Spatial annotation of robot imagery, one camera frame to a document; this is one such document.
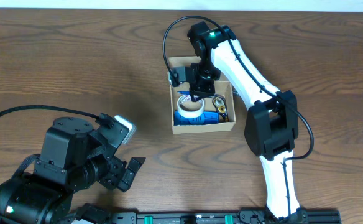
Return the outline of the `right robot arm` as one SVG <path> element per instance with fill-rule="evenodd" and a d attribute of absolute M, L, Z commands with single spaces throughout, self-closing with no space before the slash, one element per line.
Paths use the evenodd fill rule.
<path fill-rule="evenodd" d="M 199 98 L 213 96 L 221 75 L 230 81 L 247 108 L 244 136 L 262 163 L 266 207 L 275 221 L 288 220 L 300 209 L 292 174 L 299 118 L 296 96 L 266 80 L 228 26 L 210 29 L 199 22 L 191 26 L 187 37 L 201 59 L 191 65 L 187 76 L 190 92 Z"/>

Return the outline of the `white masking tape roll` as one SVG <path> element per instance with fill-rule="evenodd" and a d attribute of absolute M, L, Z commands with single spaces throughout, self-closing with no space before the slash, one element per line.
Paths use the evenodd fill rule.
<path fill-rule="evenodd" d="M 200 117 L 203 114 L 205 108 L 205 101 L 203 99 L 197 101 L 201 105 L 197 110 L 185 109 L 183 104 L 186 101 L 192 101 L 190 95 L 182 95 L 177 100 L 177 111 L 182 117 L 192 119 Z"/>

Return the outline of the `blue plastic case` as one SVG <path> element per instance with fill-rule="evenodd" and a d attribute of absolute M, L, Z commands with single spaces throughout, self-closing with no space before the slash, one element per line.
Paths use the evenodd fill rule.
<path fill-rule="evenodd" d="M 218 124 L 219 123 L 219 115 L 214 111 L 204 111 L 197 118 L 185 118 L 179 114 L 178 111 L 175 112 L 174 115 L 174 124 L 175 125 L 207 125 L 207 124 Z"/>

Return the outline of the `yellow correction tape dispenser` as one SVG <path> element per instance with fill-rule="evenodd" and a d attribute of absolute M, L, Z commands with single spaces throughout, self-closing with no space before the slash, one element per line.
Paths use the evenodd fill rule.
<path fill-rule="evenodd" d="M 220 115 L 224 122 L 229 121 L 226 99 L 222 95 L 214 95 L 212 98 L 212 104 L 218 115 Z"/>

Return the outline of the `brown cardboard box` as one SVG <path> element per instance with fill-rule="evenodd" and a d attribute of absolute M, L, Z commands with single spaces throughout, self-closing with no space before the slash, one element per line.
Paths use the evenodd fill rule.
<path fill-rule="evenodd" d="M 170 57 L 169 65 L 171 68 L 174 67 L 182 67 L 182 66 L 190 66 L 192 63 L 198 63 L 200 58 L 197 56 L 189 56 L 189 57 Z M 229 122 L 224 122 L 221 116 L 219 116 L 218 124 L 205 124 L 205 125 L 176 125 L 174 115 L 177 108 L 177 101 L 181 94 L 177 93 L 177 91 L 188 91 L 189 83 L 182 83 L 179 87 L 170 86 L 170 104 L 171 104 L 171 114 L 172 114 L 172 131 L 173 134 L 184 134 L 184 133 L 207 133 L 207 132 L 218 132 L 218 131 L 231 131 L 236 123 L 236 114 L 234 108 L 234 97 L 233 97 L 233 89 L 229 80 L 221 74 L 221 78 L 218 81 L 214 81 L 215 93 L 222 95 L 226 100 L 227 112 L 229 115 Z M 215 111 L 215 108 L 212 104 L 211 98 L 205 98 L 205 111 Z M 200 109 L 200 103 L 193 103 L 187 101 L 182 103 L 182 108 L 186 110 L 198 110 Z"/>

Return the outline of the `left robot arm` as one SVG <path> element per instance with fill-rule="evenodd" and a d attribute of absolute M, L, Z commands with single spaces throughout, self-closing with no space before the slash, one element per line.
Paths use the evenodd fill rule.
<path fill-rule="evenodd" d="M 111 223 L 106 210 L 85 204 L 70 211 L 73 195 L 100 183 L 130 189 L 144 157 L 115 156 L 136 131 L 122 116 L 101 114 L 99 128 L 80 118 L 61 117 L 47 130 L 40 154 L 26 158 L 0 185 L 0 223 Z"/>

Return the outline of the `blue ballpoint pen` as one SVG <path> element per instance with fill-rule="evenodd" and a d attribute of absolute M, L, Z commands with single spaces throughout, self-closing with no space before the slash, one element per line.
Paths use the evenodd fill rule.
<path fill-rule="evenodd" d="M 190 95 L 189 91 L 177 91 L 177 93 L 181 95 Z"/>

